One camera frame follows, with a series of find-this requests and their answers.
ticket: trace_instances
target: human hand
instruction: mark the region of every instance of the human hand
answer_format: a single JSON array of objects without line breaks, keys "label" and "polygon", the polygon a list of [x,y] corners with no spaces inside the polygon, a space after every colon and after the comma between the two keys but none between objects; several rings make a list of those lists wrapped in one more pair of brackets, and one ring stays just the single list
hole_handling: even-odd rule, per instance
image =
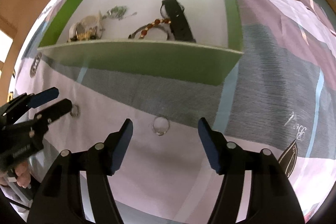
[{"label": "human hand", "polygon": [[[24,161],[15,167],[15,173],[17,175],[16,183],[18,186],[26,188],[30,183],[30,173],[28,169],[28,161]],[[0,184],[3,186],[7,186],[7,182],[3,178],[7,172],[1,173],[0,172]]]}]

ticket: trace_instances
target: green box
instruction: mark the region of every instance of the green box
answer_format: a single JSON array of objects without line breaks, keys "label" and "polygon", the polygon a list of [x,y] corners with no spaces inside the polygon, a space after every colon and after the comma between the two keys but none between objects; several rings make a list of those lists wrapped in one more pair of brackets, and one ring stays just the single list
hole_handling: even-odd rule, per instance
[{"label": "green box", "polygon": [[243,54],[236,0],[225,0],[228,48],[178,41],[113,39],[56,44],[83,0],[67,0],[44,34],[38,50],[67,65],[221,84]]}]

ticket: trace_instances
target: bracelet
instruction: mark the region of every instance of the bracelet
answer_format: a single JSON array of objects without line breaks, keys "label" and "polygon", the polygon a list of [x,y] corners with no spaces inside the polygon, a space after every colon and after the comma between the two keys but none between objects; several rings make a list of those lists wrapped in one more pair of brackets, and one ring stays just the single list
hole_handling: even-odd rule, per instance
[{"label": "bracelet", "polygon": [[140,27],[139,29],[137,29],[134,33],[130,34],[128,36],[128,38],[134,38],[135,35],[141,31],[141,35],[139,37],[139,39],[143,39],[145,37],[145,35],[147,35],[148,30],[152,29],[152,28],[158,28],[164,32],[167,33],[167,40],[169,39],[169,32],[167,30],[164,29],[164,27],[160,26],[160,23],[166,23],[166,24],[170,24],[171,21],[169,18],[165,18],[165,19],[156,19],[154,22],[144,25],[142,27]]}]

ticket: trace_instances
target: bed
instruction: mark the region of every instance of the bed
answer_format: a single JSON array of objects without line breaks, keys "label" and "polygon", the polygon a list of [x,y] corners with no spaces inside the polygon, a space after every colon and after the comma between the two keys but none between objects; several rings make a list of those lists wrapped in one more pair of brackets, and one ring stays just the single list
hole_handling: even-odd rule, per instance
[{"label": "bed", "polygon": [[[16,94],[56,86],[80,115],[50,126],[45,149],[30,158],[32,174],[42,180],[63,149],[87,150],[130,118],[133,138],[121,169],[109,178],[124,222],[207,223],[222,177],[197,134],[197,121],[206,117],[243,149],[273,152],[307,221],[336,180],[336,17],[315,0],[237,1],[244,54],[218,86],[69,67],[44,55],[30,77],[38,45],[65,0],[48,7],[23,53]],[[161,137],[152,131],[156,117],[169,120]],[[237,221],[246,217],[250,184],[247,171]],[[81,186],[86,217],[93,220],[85,174]]]}]

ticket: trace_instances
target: cable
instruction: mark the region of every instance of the cable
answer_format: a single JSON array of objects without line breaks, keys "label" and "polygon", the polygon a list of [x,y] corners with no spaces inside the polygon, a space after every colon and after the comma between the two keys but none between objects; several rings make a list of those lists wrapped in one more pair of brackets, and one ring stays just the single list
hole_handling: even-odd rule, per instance
[{"label": "cable", "polygon": [[29,207],[27,207],[27,206],[25,206],[25,205],[23,205],[23,204],[21,204],[21,203],[19,203],[19,202],[16,202],[16,201],[14,201],[14,200],[11,200],[11,199],[8,198],[8,197],[6,197],[6,198],[7,198],[7,200],[8,200],[10,203],[12,203],[13,205],[18,206],[18,207],[21,207],[21,208],[26,209],[26,210],[30,210]]}]

